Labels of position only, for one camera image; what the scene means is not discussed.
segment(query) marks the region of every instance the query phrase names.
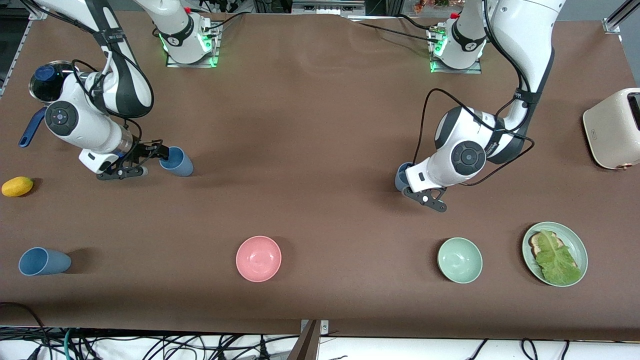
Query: blue cup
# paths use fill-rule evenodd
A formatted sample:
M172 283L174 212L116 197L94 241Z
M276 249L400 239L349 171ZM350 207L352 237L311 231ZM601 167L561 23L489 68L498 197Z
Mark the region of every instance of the blue cup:
M189 176L193 172L193 164L189 156L177 146L169 148L169 159L160 159L160 166L176 176Z
M404 171L411 165L413 165L413 163L404 163L400 165L396 172L396 189L398 189L399 192L402 192L404 188L409 187L409 181L406 179L406 173Z
M25 251L18 262L18 269L26 276L60 274L70 266L71 258L67 254L43 247Z

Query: light green bowl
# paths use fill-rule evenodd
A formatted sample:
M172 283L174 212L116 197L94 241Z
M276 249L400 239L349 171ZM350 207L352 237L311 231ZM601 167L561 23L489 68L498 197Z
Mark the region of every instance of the light green bowl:
M578 265L578 269L582 273L580 279L576 280L574 283L569 285L556 285L548 282L544 275L542 275L542 269L536 262L536 258L533 256L533 250L531 249L531 244L529 241L531 240L531 236L534 236L536 233L539 233L542 230L548 230L556 233L558 238L562 240L562 242L569 248L569 253L575 260L576 265ZM522 256L524 257L524 262L529 267L529 270L535 275L540 281L545 284L551 286L557 286L558 288L566 288L567 286L576 285L582 278L584 274L587 272L587 267L589 266L589 259L587 258L587 249L584 248L584 244L582 240L568 227L558 224L557 222L540 222L536 225L533 225L526 234L524 234L524 239L522 240Z
M482 255L471 241L452 238L445 241L438 251L438 267L449 280L468 284L482 272Z

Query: circular button panel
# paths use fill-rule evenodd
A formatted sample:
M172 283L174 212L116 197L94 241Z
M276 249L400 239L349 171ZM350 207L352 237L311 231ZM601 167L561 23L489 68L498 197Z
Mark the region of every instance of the circular button panel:
M451 163L456 172L463 176L480 171L485 162L484 149L476 142L461 142L451 152Z
M78 113L70 102L56 101L47 108L44 119L54 134L67 136L76 128Z

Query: bowl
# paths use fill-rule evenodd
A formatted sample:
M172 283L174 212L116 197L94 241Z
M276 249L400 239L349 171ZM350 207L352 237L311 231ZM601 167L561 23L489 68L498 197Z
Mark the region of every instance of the bowl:
M567 284L567 285L556 285L551 282L548 282L544 275L542 275L542 269L538 265L535 256L533 256L533 251L531 249L531 245L529 244L529 240L531 240L531 236L534 236L536 233L539 233L542 230L552 231L557 234L558 238L562 240L565 246L569 248L569 253L575 260L576 265L578 265L578 269L582 275L580 279L577 281ZM547 285L556 286L558 288L566 288L568 286L576 285L582 278L584 274L587 272L587 267L589 266L589 259L587 257L587 249L584 247L582 240L575 234L571 229L564 226L563 224L558 224L557 222L540 222L527 230L524 234L524 239L522 239L522 256L524 257L524 262L527 264L529 270L535 275L540 281L544 282Z
M482 254L471 241L452 238L445 241L438 251L438 267L449 280L468 284L482 272Z
M251 282L269 280L278 272L281 262L280 247L266 236L248 238L236 253L238 272Z

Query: cream toaster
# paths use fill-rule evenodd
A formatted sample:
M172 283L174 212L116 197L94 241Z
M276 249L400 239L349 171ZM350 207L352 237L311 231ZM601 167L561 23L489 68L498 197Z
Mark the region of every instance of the cream toaster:
M640 88L616 92L584 112L582 123L594 160L604 168L640 163Z

